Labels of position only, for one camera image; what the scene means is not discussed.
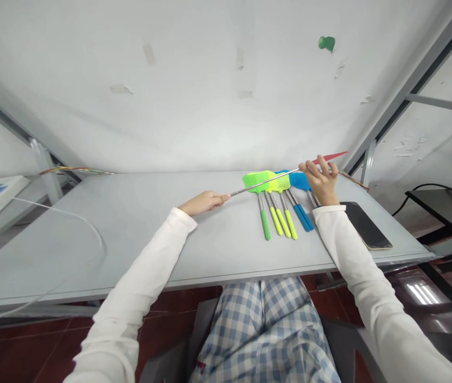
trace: chair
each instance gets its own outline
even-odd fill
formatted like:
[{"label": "chair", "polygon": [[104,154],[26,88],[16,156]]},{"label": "chair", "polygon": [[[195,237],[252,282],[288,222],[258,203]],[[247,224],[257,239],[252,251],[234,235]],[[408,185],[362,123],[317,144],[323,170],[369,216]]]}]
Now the chair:
[{"label": "chair", "polygon": [[[189,339],[147,361],[139,383],[187,383],[210,332],[218,299],[201,302]],[[320,316],[342,383],[355,382],[355,350],[363,357],[374,383],[386,383],[366,329]]]}]

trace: yellow handle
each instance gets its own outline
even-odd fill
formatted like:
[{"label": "yellow handle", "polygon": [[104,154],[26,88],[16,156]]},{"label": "yellow handle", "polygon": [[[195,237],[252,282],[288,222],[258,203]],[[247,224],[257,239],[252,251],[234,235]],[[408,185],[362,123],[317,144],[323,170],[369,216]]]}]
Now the yellow handle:
[{"label": "yellow handle", "polygon": [[281,226],[283,227],[284,234],[286,234],[286,236],[288,238],[290,238],[291,237],[290,230],[288,229],[288,225],[286,224],[286,221],[284,220],[283,213],[281,213],[281,210],[279,210],[279,209],[277,209],[276,212],[277,212],[277,216],[279,217],[279,220],[281,221]]},{"label": "yellow handle", "polygon": [[275,230],[277,230],[277,234],[282,235],[283,229],[281,228],[281,224],[279,223],[279,218],[277,218],[275,214],[275,209],[273,206],[270,207],[270,213],[272,214],[272,218],[274,219]]},{"label": "yellow handle", "polygon": [[293,224],[293,221],[291,220],[291,215],[289,210],[285,210],[284,214],[286,214],[286,219],[288,220],[288,226],[290,227],[291,231],[291,237],[293,239],[297,239],[297,231],[295,230],[295,225]]}]

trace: white sleeve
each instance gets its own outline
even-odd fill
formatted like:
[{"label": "white sleeve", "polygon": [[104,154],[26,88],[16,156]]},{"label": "white sleeve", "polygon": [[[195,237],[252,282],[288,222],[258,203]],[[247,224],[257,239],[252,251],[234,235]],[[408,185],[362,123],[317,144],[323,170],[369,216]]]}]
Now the white sleeve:
[{"label": "white sleeve", "polygon": [[375,265],[345,206],[313,210],[325,246],[378,350],[382,372],[391,382],[452,382],[452,364],[403,311],[391,284]]},{"label": "white sleeve", "polygon": [[137,332],[167,283],[197,223],[173,207],[169,217],[93,316],[94,324],[64,383],[134,383]]}]

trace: red tile floor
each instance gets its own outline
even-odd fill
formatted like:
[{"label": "red tile floor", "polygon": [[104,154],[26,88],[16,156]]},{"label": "red tile floor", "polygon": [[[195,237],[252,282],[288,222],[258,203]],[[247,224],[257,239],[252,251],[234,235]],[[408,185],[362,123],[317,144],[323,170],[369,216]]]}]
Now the red tile floor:
[{"label": "red tile floor", "polygon": [[[317,284],[327,282],[325,274],[302,276],[302,279],[320,314],[363,325],[354,297],[346,287],[320,293]],[[445,299],[433,289],[433,284],[426,280],[420,270],[405,271],[392,276],[390,280],[406,311],[416,316],[424,330],[452,332],[452,312],[448,311],[447,304],[442,305],[442,311],[430,313],[429,310],[423,310],[420,307],[423,305],[410,294],[412,289],[408,288],[409,285],[414,290],[416,285],[428,286],[438,302]],[[199,302],[218,297],[221,290],[221,287],[205,287],[160,295],[139,332],[137,378],[148,359],[191,333]],[[80,343],[91,325],[90,318],[75,318],[0,329],[0,381],[62,382],[71,372],[72,358],[79,352]],[[356,381],[371,381],[362,360],[358,362]]]}]

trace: plaid pants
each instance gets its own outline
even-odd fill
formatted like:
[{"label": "plaid pants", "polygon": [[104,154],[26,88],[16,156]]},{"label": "plaid pants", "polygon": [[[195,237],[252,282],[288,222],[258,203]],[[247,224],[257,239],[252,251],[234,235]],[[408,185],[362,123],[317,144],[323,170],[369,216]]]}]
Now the plaid pants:
[{"label": "plaid pants", "polygon": [[226,286],[191,382],[339,383],[302,280]]}]

